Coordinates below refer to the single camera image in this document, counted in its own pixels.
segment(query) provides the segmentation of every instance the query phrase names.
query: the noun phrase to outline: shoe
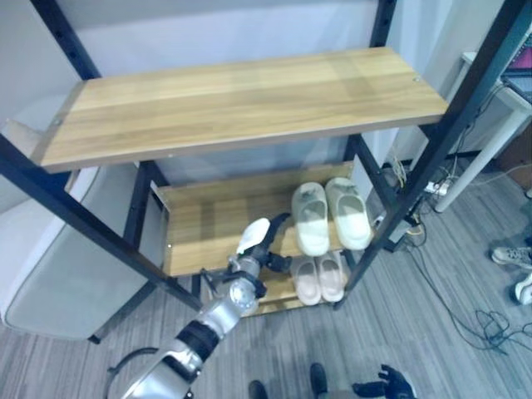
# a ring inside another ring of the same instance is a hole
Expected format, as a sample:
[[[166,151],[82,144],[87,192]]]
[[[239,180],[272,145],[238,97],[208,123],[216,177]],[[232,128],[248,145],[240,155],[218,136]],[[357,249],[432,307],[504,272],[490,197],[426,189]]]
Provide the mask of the shoe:
[[[318,399],[319,395],[327,393],[327,375],[325,369],[320,363],[314,363],[310,367],[310,385],[313,388],[314,399]]]
[[[325,254],[316,259],[318,281],[322,297],[327,302],[340,302],[344,295],[344,276],[342,264],[333,253]]]
[[[318,183],[300,185],[292,196],[296,240],[307,256],[322,256],[329,250],[325,190]]]
[[[532,273],[515,285],[515,297],[523,305],[532,303]]]
[[[319,303],[322,298],[322,291],[319,287],[318,272],[313,259],[308,257],[294,258],[290,266],[290,273],[299,300],[307,306]]]
[[[248,386],[249,399],[268,399],[266,388],[261,381],[251,381]]]
[[[515,264],[532,270],[532,247],[498,247],[491,253],[491,258],[496,264]]]
[[[365,249],[373,232],[357,187],[349,179],[336,177],[328,181],[325,193],[342,245],[351,250]]]

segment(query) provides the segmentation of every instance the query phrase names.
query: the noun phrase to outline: metal shelf frame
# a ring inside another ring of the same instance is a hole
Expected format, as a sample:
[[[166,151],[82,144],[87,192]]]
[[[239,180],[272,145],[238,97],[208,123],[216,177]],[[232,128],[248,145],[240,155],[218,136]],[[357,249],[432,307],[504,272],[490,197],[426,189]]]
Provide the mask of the metal shelf frame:
[[[371,47],[381,47],[386,44],[397,2],[396,0],[378,1]],[[76,68],[81,79],[100,77],[99,71],[56,1],[32,0],[32,4],[71,64]],[[420,126],[429,143],[417,162],[416,168],[412,171],[405,190],[399,195],[396,195],[385,181],[381,168],[362,136],[360,134],[349,136],[344,159],[353,160],[354,156],[360,158],[375,191],[387,210],[387,216],[379,225],[375,239],[364,251],[358,263],[355,263],[351,252],[347,250],[342,252],[351,269],[351,276],[346,286],[346,295],[341,302],[334,305],[335,308],[342,306],[348,294],[371,266],[390,234],[417,202],[427,182],[446,158],[461,132],[474,119],[476,110],[488,95],[496,79],[510,61],[520,39],[526,33],[530,23],[530,13],[529,0],[505,0],[478,56],[445,115],[434,125]],[[148,279],[148,284],[141,289],[138,297],[134,297],[125,308],[131,309],[135,303],[145,298],[157,287],[164,289],[194,310],[200,309],[202,304],[198,276],[193,277],[192,288],[189,291],[176,278],[164,273],[144,257],[138,249],[146,203],[148,196],[151,195],[150,184],[154,182],[158,186],[168,185],[154,161],[140,163],[126,228],[122,236],[112,231],[65,192],[63,189],[64,174],[47,173],[43,168],[31,162],[3,136],[0,136],[0,173],[74,229]],[[98,337],[91,337],[90,340],[95,343],[99,342]]]

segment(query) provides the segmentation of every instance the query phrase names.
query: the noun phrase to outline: person's foot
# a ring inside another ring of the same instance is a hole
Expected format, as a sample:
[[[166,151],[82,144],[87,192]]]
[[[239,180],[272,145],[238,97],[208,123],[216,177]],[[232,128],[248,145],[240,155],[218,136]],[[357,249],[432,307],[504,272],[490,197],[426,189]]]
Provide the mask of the person's foot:
[[[266,388],[261,381],[251,381],[248,387],[249,399],[268,399]]]
[[[532,247],[498,247],[491,253],[491,258],[496,264],[515,264],[532,270]]]
[[[310,385],[313,388],[314,398],[327,392],[327,376],[320,363],[314,363],[310,367]]]

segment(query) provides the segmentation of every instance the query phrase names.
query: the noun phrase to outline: black shoe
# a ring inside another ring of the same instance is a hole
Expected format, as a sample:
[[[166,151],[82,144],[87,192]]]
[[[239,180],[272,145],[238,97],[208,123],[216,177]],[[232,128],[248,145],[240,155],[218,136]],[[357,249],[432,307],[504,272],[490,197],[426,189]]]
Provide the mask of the black shoe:
[[[249,399],[268,399],[266,388],[261,381],[251,381],[248,387]]]
[[[327,376],[325,369],[319,363],[314,363],[310,367],[310,385],[313,388],[314,397],[327,392]]]

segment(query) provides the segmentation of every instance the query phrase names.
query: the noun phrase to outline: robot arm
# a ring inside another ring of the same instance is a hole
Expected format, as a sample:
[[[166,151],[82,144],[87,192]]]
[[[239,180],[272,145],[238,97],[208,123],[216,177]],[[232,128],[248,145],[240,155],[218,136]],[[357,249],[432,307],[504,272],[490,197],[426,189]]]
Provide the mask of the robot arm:
[[[288,216],[281,214],[271,222],[260,219],[246,229],[243,241],[253,246],[241,242],[239,252],[243,254],[229,259],[229,271],[216,289],[218,298],[207,303],[175,339],[159,349],[131,381],[122,399],[193,397],[190,385],[204,363],[239,320],[257,309],[259,298],[264,296],[266,289],[258,280],[260,269],[266,266],[282,271],[289,267],[291,259],[268,251],[278,227]],[[256,234],[254,224],[261,224],[266,230]]]

